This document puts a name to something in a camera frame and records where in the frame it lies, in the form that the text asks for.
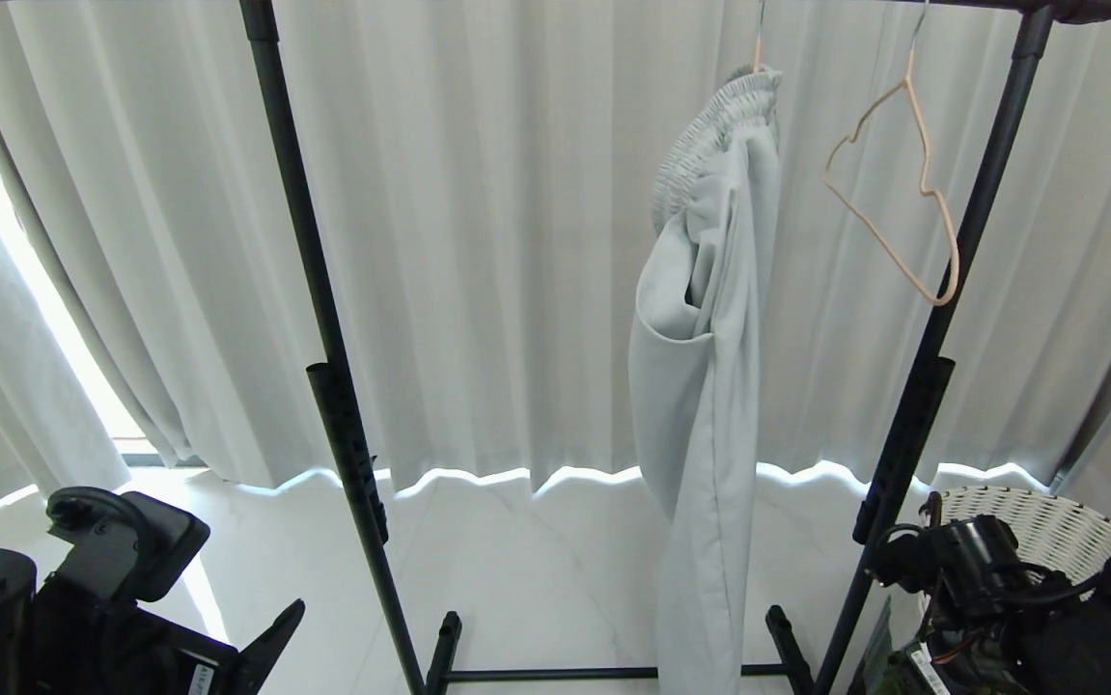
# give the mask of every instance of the black pole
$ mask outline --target black pole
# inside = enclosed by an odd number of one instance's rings
[[[250,39],[254,56],[254,70],[259,73],[263,107],[268,110],[268,123],[272,131],[277,163],[281,168],[284,197],[290,204],[293,232],[297,234],[298,251],[302,255],[302,269],[316,321],[320,323],[320,338],[328,356],[327,364],[307,367],[316,402],[324,421],[324,430],[333,452],[336,471],[344,485],[344,497],[357,525],[357,535],[362,542],[366,564],[370,567],[379,606],[392,634],[397,658],[401,661],[401,673],[412,695],[427,695],[422,667],[409,637],[401,598],[397,595],[392,568],[389,567],[383,542],[387,525],[383,505],[374,490],[374,475],[370,450],[366,445],[366,432],[358,412],[353,392],[353,377],[349,369],[349,353],[344,351],[344,335],[336,313],[336,302],[328,263],[320,242],[320,226],[311,201],[311,189],[307,184],[302,151],[298,147],[298,131],[293,122],[289,89],[284,83],[281,64],[280,34],[276,29],[276,13],[271,0],[241,0],[242,19],[247,22],[247,38]]]
[[[984,147],[980,170],[975,173],[974,187],[971,189],[971,198],[967,203],[967,211],[962,214],[962,224],[958,233],[961,283],[967,282],[971,261],[974,260],[974,252],[980,246],[980,236],[989,221],[989,212],[992,212],[992,203],[997,201],[997,190],[1001,187],[1005,162],[1009,161],[1010,150],[1013,149],[1014,138],[1019,133],[1023,109],[1027,107],[1027,97],[1030,95],[1035,80],[1035,68],[1040,66],[1055,19],[1057,12],[1053,6],[1045,4],[1024,13],[1019,26],[1019,36],[1015,37],[1011,56],[1010,74],[1001,92],[1001,102],[997,105],[989,142]],[[943,278],[943,290],[945,282],[947,278]],[[868,598],[869,588],[872,588],[872,576],[869,575],[868,567],[872,560],[873,546],[881,533],[898,521],[902,503],[907,500],[911,479],[917,472],[920,454],[923,452],[924,442],[929,439],[931,423],[935,419],[935,410],[940,405],[940,399],[949,382],[949,373],[953,369],[953,363],[940,357],[939,353],[961,295],[960,285],[960,291],[953,295],[951,302],[935,306],[931,311],[929,324],[924,326],[920,348],[917,349],[917,359],[913,361],[907,386],[903,387],[899,401],[899,410],[894,413],[894,421],[890,425],[890,433],[881,450],[881,461],[878,462],[868,497],[860,506],[854,537],[857,542],[864,543],[864,550],[860,553],[847,598],[842,603],[842,612],[838,616],[838,625],[834,627],[833,637],[830,638],[825,658],[821,662],[820,673],[817,674],[814,695],[829,695],[829,689],[833,686],[834,677],[838,676],[838,669],[842,665],[842,657],[847,654],[851,634],[854,634],[860,613],[864,610],[864,600]]]

